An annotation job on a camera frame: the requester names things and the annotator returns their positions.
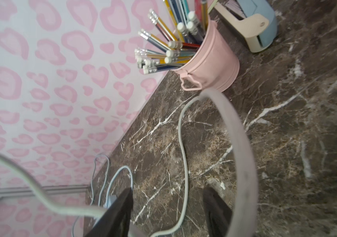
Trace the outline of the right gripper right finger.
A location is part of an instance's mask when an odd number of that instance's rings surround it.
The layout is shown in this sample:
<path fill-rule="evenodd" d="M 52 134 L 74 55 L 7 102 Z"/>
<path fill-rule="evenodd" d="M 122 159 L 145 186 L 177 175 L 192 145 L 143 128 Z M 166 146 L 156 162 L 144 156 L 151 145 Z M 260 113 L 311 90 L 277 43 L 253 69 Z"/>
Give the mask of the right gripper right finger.
<path fill-rule="evenodd" d="M 203 207 L 210 237 L 225 237 L 232 210 L 212 187 L 203 189 Z"/>

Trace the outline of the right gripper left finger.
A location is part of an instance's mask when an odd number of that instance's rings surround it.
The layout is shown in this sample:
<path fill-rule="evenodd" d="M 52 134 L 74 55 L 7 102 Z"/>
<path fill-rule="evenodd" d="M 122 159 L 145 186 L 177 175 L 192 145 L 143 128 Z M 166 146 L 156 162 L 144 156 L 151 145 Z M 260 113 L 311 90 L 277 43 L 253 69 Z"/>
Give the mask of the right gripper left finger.
<path fill-rule="evenodd" d="M 133 209 L 132 188 L 126 188 L 85 237 L 127 237 Z"/>

